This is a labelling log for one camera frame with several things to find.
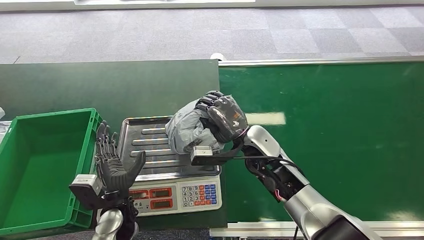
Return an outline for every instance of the green plastic crate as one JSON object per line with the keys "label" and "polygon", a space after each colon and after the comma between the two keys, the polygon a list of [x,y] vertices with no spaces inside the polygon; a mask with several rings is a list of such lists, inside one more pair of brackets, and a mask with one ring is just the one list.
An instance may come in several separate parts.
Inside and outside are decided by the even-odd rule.
{"label": "green plastic crate", "polygon": [[16,117],[0,144],[0,239],[87,229],[92,211],[68,186],[93,168],[94,108]]}

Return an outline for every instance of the floor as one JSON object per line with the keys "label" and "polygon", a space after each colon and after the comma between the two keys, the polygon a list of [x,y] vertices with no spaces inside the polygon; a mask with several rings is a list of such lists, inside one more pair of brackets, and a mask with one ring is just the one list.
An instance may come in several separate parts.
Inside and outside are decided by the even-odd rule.
{"label": "floor", "polygon": [[424,55],[424,6],[0,13],[0,63]]}

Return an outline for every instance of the metal tray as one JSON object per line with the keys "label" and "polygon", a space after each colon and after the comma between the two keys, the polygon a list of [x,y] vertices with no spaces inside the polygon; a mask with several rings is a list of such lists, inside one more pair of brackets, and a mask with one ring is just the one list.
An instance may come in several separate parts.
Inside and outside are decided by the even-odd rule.
{"label": "metal tray", "polygon": [[220,166],[192,166],[189,154],[171,151],[165,134],[171,117],[127,118],[122,122],[118,152],[124,168],[132,166],[139,151],[145,151],[146,164],[136,182],[219,175]]}

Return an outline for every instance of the wrapped package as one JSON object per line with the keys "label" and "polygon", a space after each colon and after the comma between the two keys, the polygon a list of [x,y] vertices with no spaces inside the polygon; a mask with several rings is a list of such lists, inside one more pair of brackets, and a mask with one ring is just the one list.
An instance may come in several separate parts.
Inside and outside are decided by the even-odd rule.
{"label": "wrapped package", "polygon": [[192,101],[178,110],[165,125],[169,146],[177,154],[190,154],[194,146],[210,146],[219,151],[224,148],[209,128],[204,128],[200,118],[209,119],[209,115],[195,109],[198,100]]}

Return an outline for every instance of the digital scale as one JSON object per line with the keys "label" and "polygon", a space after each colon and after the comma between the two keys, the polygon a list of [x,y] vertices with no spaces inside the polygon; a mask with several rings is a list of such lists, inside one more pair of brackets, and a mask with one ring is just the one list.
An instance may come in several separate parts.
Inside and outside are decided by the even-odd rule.
{"label": "digital scale", "polygon": [[129,189],[137,216],[216,210],[222,206],[220,166],[192,166],[190,155],[171,151],[165,124],[171,116],[127,118],[118,146],[127,169],[140,151],[146,164]]}

